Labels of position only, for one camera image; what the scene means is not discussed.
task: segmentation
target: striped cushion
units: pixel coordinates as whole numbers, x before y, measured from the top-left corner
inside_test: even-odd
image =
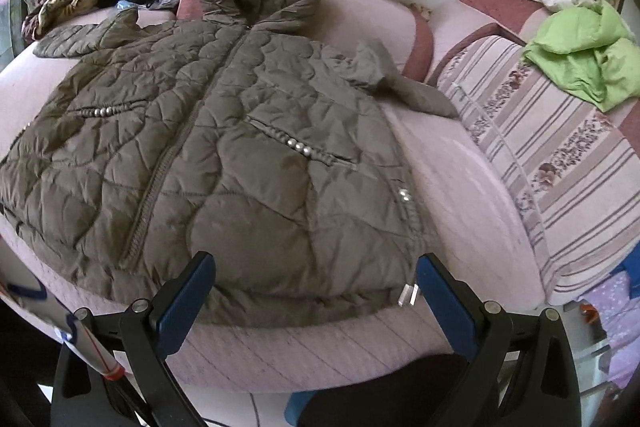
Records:
[[[609,118],[524,66],[521,46],[479,39],[438,88],[520,211],[549,304],[581,295],[640,241],[640,158]]]

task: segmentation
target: blue object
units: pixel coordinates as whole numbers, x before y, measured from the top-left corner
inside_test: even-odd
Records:
[[[287,402],[287,408],[284,410],[284,419],[292,427],[298,427],[298,420],[306,404],[309,403],[318,391],[300,391],[293,393]]]
[[[122,11],[122,10],[128,10],[129,8],[144,8],[144,6],[139,6],[136,3],[127,1],[127,0],[119,0],[116,3],[116,8]]]
[[[611,273],[615,274],[626,270],[629,275],[629,298],[640,297],[640,243],[638,243],[626,259]]]
[[[453,350],[471,362],[478,353],[476,325],[428,257],[418,259],[417,283]]]
[[[216,280],[216,262],[206,255],[158,321],[156,355],[177,353]]]

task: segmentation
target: metal stud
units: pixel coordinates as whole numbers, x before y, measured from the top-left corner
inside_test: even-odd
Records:
[[[496,315],[502,311],[502,306],[500,306],[496,301],[487,301],[484,303],[484,309],[492,315]]]
[[[146,299],[138,299],[137,301],[133,301],[131,305],[131,309],[134,313],[142,313],[149,308],[149,301]]]
[[[84,321],[88,314],[89,310],[87,308],[78,308],[74,313],[76,319],[78,319],[79,321]]]
[[[546,315],[546,318],[554,322],[560,318],[560,314],[553,308],[547,308],[545,310],[545,315]]]

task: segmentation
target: green cloth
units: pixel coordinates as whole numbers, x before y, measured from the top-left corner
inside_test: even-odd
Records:
[[[549,17],[522,57],[560,89],[602,112],[640,96],[640,48],[622,17],[605,0]]]

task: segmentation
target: zipper pull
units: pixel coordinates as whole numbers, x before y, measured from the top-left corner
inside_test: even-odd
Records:
[[[402,288],[402,293],[400,294],[400,298],[398,299],[398,306],[402,307],[406,303],[406,298],[409,296],[409,292],[411,291],[411,285],[405,284],[404,288]]]
[[[411,293],[411,300],[409,301],[411,306],[415,306],[415,299],[417,299],[418,293],[420,293],[420,286],[414,284],[414,291]]]

